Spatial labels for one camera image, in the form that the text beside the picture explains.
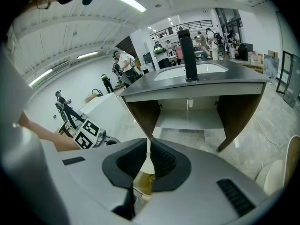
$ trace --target white wall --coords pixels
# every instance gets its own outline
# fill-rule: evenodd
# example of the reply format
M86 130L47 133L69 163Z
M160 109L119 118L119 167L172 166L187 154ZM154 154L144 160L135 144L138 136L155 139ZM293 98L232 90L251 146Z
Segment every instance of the white wall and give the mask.
M189 23L199 20L212 20L212 14L210 11L203 12L203 8L199 10L189 11L179 14L181 23Z
M168 18L161 20L155 24L150 25L152 29L155 29L156 31L161 31L163 29L167 29L168 27L179 25L179 18L178 15L170 17L171 21L168 20Z
M223 36L223 31L222 31L221 24L220 24L216 10L214 8L212 8L209 11L209 13L211 16L212 25L213 25L214 29L216 30L216 32L219 32L221 34L221 36Z
M55 92L61 90L61 95L67 100L74 110L80 109L84 99L91 93L92 89L100 89L107 94L106 88L101 80L101 75L106 74L115 87L118 82L117 76L112 72L113 58L104 58L84 65L78 69L58 78L40 93L38 93L26 106L25 113L32 121L47 128L57 131L63 124L63 120L55 107Z
M244 42L253 44L253 50L258 53L268 54L268 50L277 52L281 64L282 44L277 8L268 2L255 7L253 11L239 10L244 27Z
M281 13L277 13L277 16L282 34L283 50L300 57L299 43L293 30L291 29L289 23Z
M153 55L154 41L151 39L148 28L138 29L130 34L131 42L135 48L136 55L138 56L141 65L144 64L145 53L150 52L156 70L159 70L158 62Z

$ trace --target black slot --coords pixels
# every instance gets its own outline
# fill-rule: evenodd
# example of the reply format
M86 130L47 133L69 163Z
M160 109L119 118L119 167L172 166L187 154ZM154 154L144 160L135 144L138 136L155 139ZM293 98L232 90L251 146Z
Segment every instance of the black slot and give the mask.
M240 217L255 208L255 206L230 179L219 180L217 181L217 184Z
M70 165L70 164L82 162L84 160L85 159L83 157L74 157L74 158L69 158L69 159L62 160L62 162L64 163L65 166L67 166L67 165Z

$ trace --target cable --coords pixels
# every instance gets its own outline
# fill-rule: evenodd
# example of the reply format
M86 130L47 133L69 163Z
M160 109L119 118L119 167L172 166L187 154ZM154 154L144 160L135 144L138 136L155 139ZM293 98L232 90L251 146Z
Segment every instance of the cable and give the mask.
M255 117L252 117L252 118L257 122L259 128L261 129L262 133L263 133L264 136L267 138L267 140L268 140L270 143L274 144L274 145L278 148L278 150L279 150L279 152L280 152L280 155L281 155L281 160L282 160L282 152L281 152L281 149L278 147L277 144L275 144L274 142L272 142L272 141L266 136L266 134L264 133L264 131L263 131L262 127L261 127L261 125L260 125L259 122L255 119Z

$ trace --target white chair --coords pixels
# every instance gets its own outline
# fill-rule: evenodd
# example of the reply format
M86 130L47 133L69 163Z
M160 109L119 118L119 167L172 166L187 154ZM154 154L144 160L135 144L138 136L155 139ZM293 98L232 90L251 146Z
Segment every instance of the white chair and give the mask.
M300 158L300 137L293 136L288 144L284 160L277 160L265 166L256 178L256 182L267 195L282 189L290 181Z

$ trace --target black faucet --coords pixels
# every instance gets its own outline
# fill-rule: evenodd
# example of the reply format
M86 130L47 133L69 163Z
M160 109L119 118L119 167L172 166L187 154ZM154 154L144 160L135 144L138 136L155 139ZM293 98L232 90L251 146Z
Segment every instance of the black faucet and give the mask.
M190 37L189 30L181 30L177 32L180 46L182 49L183 59L184 59L184 66L186 67L186 81L193 82L198 81L198 74L197 74L197 65L196 65L196 58L194 52L194 46L192 39Z
M96 89L96 88L94 88L94 89L92 90L92 94L93 94L93 91L94 91L94 90L98 91L98 93L99 93L99 94L97 94L97 97L103 96L103 93L102 93L100 90Z

